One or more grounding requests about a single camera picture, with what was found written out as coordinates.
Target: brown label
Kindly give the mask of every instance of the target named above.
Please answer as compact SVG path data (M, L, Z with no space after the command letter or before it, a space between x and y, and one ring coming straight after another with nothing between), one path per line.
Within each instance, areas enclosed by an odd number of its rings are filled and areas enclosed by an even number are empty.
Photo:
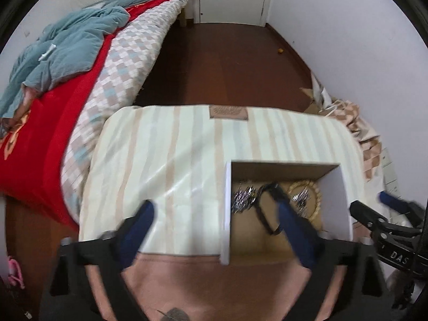
M210 118L248 120L248 110L239 106L210 105Z

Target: pink object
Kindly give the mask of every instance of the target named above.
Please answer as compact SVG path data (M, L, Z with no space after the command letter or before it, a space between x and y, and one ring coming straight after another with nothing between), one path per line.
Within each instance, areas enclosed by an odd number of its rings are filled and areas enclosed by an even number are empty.
M22 278L21 267L19 266L19 263L16 261L16 259L12 258L12 256L9 256L8 280L12 286L19 285L22 290L25 288L24 279Z

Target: baseboard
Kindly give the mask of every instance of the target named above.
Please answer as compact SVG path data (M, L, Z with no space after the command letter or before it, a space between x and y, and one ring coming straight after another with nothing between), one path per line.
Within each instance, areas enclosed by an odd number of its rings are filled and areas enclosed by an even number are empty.
M286 51L292 58L293 62L296 64L296 67L301 72L303 76L311 77L311 69L306 65L303 59L297 54L297 52L291 47L288 42L276 31L272 25L266 23L266 29L268 29L273 36L281 43L284 51Z

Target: mattress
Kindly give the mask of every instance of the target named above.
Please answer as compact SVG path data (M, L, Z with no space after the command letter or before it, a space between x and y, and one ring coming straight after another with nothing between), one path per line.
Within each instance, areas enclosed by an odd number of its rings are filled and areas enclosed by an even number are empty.
M210 119L209 106L126 107L100 136L79 240L98 238L145 199L157 210L143 253L219 255L226 162L339 163L348 203L366 202L362 152L335 119L248 108L248 121Z
M166 33L187 1L170 0L147 10L112 41L104 68L71 134L61 168L64 202L77 223L83 186L102 127L114 112L132 105Z

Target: black cable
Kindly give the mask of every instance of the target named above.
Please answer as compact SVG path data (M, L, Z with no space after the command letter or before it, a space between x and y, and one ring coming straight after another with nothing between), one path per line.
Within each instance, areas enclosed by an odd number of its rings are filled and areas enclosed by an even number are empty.
M412 265L410 266L408 276L407 276L407 282L403 288L403 293L401 296L399 296L393 305L393 308L400 308L404 309L408 306L410 303L410 300L412 298L412 294L415 288L415 282L413 279L413 273L416 270L416 264L419 257L419 254L422 251L423 245L425 244L425 236L427 235L428 231L428 200L427 200L427 206L425 208L425 216L424 216L424 222L422 226L422 232L421 236L418 241L418 245L416 247L416 251L414 253L413 259L412 259Z

